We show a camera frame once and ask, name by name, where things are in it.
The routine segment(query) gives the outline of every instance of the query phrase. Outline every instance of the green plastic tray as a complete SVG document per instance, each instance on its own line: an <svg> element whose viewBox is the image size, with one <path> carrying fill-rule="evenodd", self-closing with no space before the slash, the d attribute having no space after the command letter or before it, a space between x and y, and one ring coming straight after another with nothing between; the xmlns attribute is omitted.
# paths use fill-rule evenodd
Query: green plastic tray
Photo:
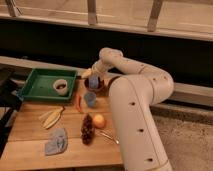
<svg viewBox="0 0 213 171"><path fill-rule="evenodd" d="M46 102L69 102L72 96L77 71L35 68L27 78L21 91L24 100ZM68 83L66 96L59 96L53 89L53 83L65 79Z"/></svg>

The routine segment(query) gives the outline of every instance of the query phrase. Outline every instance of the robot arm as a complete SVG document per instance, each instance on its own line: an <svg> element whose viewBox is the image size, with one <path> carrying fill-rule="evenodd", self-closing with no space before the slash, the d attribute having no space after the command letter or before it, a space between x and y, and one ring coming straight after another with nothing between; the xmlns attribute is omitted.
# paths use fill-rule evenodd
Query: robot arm
<svg viewBox="0 0 213 171"><path fill-rule="evenodd" d="M171 171L149 106L167 99L173 79L166 71L123 57L119 50L103 48L92 73L100 77L115 67L124 75L109 90L112 119L128 171Z"/></svg>

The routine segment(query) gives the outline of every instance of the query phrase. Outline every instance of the blue cloth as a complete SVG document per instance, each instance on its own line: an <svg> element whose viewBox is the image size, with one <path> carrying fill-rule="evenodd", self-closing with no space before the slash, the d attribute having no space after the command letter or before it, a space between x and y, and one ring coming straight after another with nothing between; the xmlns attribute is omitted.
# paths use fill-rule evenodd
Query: blue cloth
<svg viewBox="0 0 213 171"><path fill-rule="evenodd" d="M89 77L89 88L90 89L98 89L99 80L97 75L91 75Z"/></svg>

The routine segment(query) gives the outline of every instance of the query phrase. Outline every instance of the gray towel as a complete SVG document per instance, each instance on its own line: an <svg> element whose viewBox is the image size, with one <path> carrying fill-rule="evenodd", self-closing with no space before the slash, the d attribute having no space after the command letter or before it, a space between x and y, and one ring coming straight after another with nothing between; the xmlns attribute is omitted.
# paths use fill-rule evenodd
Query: gray towel
<svg viewBox="0 0 213 171"><path fill-rule="evenodd" d="M63 153L67 149L68 140L64 128L55 129L50 135L50 141L45 144L45 155Z"/></svg>

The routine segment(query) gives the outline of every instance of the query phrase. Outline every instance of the orange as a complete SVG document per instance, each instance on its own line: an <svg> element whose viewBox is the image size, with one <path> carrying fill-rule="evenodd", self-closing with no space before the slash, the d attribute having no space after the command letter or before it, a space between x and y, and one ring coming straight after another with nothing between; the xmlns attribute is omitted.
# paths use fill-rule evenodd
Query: orange
<svg viewBox="0 0 213 171"><path fill-rule="evenodd" d="M103 129L106 126L106 119L101 114L96 114L92 119L93 125L96 128Z"/></svg>

